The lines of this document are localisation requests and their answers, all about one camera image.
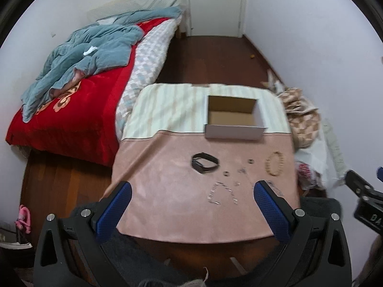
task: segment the screw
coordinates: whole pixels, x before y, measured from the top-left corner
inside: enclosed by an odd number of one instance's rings
[[[298,217],[303,217],[304,214],[305,214],[305,212],[304,212],[303,209],[298,208],[298,209],[295,210],[295,214],[296,214]]]
[[[90,215],[91,211],[90,209],[84,209],[82,212],[81,212],[81,216],[83,217],[88,217]]]
[[[331,214],[331,218],[334,220],[334,221],[338,221],[339,220],[339,215],[338,214]]]
[[[47,220],[48,220],[48,221],[52,221],[54,218],[55,218],[54,214],[49,214],[49,215],[47,216]]]

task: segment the door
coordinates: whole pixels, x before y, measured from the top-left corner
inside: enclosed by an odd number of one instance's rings
[[[242,0],[190,0],[191,35],[238,37]]]

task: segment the wooden floor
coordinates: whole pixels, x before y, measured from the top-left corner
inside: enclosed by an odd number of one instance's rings
[[[268,64],[245,38],[173,39],[158,77],[161,83],[223,83],[261,87]],[[77,205],[100,199],[110,184],[108,167],[47,152],[32,152],[25,171],[21,204],[32,216],[35,246],[50,213],[66,217]]]

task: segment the red bed cover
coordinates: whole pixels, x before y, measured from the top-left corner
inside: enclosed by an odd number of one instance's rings
[[[167,18],[137,24],[147,34]],[[112,166],[119,144],[115,130],[116,108],[135,63],[132,47],[129,64],[81,80],[79,84],[43,106],[28,122],[21,109],[6,135],[9,144],[71,156]]]

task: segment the box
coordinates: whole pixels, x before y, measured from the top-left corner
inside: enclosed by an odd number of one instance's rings
[[[265,125],[258,100],[207,96],[206,138],[258,140]]]

